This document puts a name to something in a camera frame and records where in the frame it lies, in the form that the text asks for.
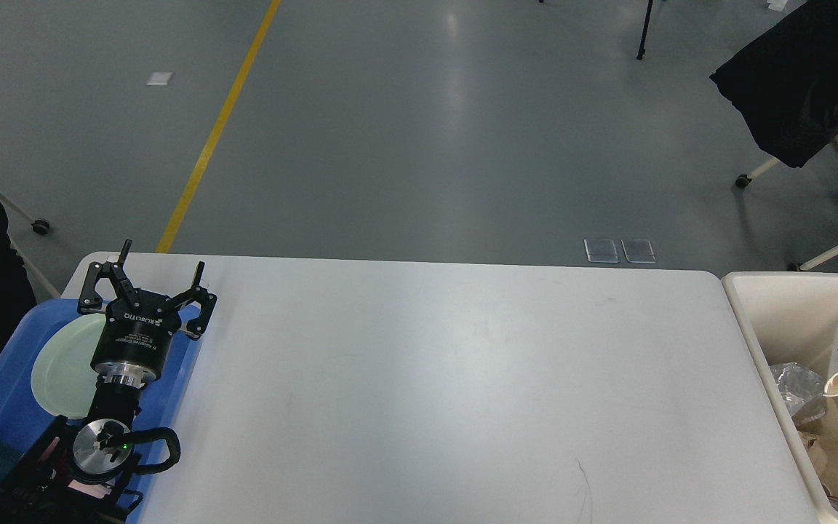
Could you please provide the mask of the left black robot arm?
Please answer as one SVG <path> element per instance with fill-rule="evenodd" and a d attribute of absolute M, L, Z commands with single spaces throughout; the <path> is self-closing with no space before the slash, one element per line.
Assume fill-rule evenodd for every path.
<path fill-rule="evenodd" d="M 177 336 L 197 341 L 218 301 L 201 279 L 174 296 L 136 287 L 125 272 L 131 242 L 116 260 L 91 263 L 77 302 L 97 340 L 83 349 L 94 378 L 84 413 L 57 413 L 0 480 L 0 523 L 123 523 L 139 507 L 136 477 L 166 472 L 182 457 L 176 431 L 149 426 L 144 394 L 165 381 Z"/>

